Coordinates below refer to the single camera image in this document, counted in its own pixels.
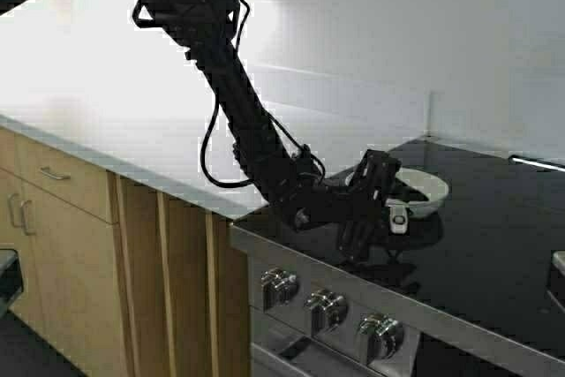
white bowl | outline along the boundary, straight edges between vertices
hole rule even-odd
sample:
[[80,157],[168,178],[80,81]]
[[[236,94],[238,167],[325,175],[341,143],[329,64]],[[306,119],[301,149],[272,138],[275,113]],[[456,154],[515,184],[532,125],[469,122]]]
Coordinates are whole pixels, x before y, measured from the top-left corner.
[[[349,184],[353,173],[345,178],[345,184]],[[449,185],[441,178],[428,174],[424,171],[401,168],[396,173],[396,178],[406,185],[418,190],[429,200],[404,202],[399,199],[388,198],[387,206],[404,206],[411,211],[412,218],[423,219],[437,211],[445,199],[449,196]]]

cabinet handle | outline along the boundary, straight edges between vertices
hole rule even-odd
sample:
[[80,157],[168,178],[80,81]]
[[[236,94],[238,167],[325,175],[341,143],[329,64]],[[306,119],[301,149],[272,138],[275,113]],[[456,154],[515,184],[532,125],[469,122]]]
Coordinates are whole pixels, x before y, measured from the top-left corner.
[[16,224],[16,214],[14,213],[14,206],[12,205],[12,201],[18,197],[18,193],[13,193],[8,196],[8,211],[10,211],[10,222],[11,226],[15,227],[16,229],[21,228],[21,224]]
[[24,233],[26,233],[26,236],[33,236],[35,234],[35,231],[32,231],[29,229],[29,227],[27,226],[27,220],[26,220],[26,205],[32,203],[31,200],[24,200],[23,202],[21,202],[19,204],[19,212],[21,215],[21,223],[22,226],[24,228]]
[[58,175],[56,173],[54,173],[50,167],[42,167],[39,168],[39,171],[44,175],[47,176],[49,178],[53,178],[56,181],[63,181],[63,180],[70,180],[71,176],[66,176],[66,175]]

white countertop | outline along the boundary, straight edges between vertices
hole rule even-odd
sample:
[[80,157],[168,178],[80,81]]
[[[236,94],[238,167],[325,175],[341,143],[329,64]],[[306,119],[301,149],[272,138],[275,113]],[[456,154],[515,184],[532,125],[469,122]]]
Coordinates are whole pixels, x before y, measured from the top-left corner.
[[[254,187],[226,191],[202,174],[212,91],[162,32],[131,23],[133,1],[33,0],[0,18],[0,125],[232,219],[266,205]],[[329,174],[357,163],[367,148],[388,150],[422,135],[281,103],[266,107]],[[207,156],[222,180],[245,177],[233,141],[222,115]]]

floor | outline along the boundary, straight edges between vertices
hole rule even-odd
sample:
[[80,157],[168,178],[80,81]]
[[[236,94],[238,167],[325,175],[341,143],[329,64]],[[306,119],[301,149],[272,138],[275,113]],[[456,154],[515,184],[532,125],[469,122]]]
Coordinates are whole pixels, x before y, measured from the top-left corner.
[[11,313],[0,319],[0,376],[85,377]]

oven door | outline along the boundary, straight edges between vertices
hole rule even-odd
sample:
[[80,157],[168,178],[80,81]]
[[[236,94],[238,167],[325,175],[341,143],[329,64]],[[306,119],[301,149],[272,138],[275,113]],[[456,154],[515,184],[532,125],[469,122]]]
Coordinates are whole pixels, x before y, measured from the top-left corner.
[[251,308],[252,377],[385,377]]

